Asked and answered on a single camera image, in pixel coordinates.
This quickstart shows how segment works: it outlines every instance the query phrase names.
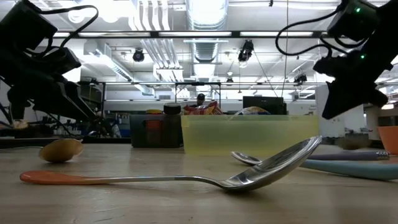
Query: person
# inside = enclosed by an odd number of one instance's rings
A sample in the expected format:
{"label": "person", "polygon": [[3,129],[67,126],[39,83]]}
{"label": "person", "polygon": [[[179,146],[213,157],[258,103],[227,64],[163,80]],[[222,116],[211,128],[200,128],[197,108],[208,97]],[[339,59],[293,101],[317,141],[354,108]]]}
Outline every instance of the person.
{"label": "person", "polygon": [[204,102],[205,102],[205,95],[204,95],[203,93],[200,93],[200,94],[197,96],[197,103],[196,103],[195,105],[190,106],[190,107],[196,108],[196,107],[198,107],[198,106],[203,105]]}

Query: yellow container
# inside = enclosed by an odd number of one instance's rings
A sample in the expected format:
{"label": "yellow container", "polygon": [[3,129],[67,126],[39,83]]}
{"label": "yellow container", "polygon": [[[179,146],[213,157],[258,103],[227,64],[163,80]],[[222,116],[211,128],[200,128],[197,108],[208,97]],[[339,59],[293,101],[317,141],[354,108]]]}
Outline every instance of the yellow container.
{"label": "yellow container", "polygon": [[231,151],[274,155],[319,135],[316,116],[201,115],[182,116],[187,154],[225,156]]}

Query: orange bowl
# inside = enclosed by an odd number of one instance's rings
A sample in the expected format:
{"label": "orange bowl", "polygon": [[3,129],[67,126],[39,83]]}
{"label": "orange bowl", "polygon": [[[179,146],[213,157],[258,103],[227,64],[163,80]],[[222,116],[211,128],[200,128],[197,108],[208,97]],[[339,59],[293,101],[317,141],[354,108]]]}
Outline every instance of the orange bowl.
{"label": "orange bowl", "polygon": [[379,127],[379,134],[384,148],[393,155],[398,155],[398,126]]}

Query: table surface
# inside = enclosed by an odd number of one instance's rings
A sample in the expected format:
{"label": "table surface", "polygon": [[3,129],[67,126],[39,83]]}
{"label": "table surface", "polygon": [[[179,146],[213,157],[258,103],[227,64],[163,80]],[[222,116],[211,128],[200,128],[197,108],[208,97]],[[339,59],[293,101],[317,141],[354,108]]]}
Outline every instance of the table surface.
{"label": "table surface", "polygon": [[[200,182],[33,185],[27,170],[84,176],[203,175],[226,179],[247,169],[229,155],[180,149],[85,144],[80,157],[49,164],[37,148],[0,150],[0,223],[397,223],[398,182],[355,179],[298,168],[246,194]],[[317,153],[337,152],[320,146]]]}

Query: snack bag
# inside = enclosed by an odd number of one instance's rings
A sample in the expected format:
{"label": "snack bag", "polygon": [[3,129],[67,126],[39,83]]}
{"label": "snack bag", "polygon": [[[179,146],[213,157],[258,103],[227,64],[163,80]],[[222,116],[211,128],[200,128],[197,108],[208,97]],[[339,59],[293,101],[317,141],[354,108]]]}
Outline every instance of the snack bag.
{"label": "snack bag", "polygon": [[248,107],[241,111],[236,112],[235,115],[270,115],[270,112],[268,112],[258,106],[251,106],[251,107]]}
{"label": "snack bag", "polygon": [[223,112],[218,107],[217,101],[211,102],[209,105],[198,106],[192,108],[189,106],[184,107],[186,115],[221,115]]}

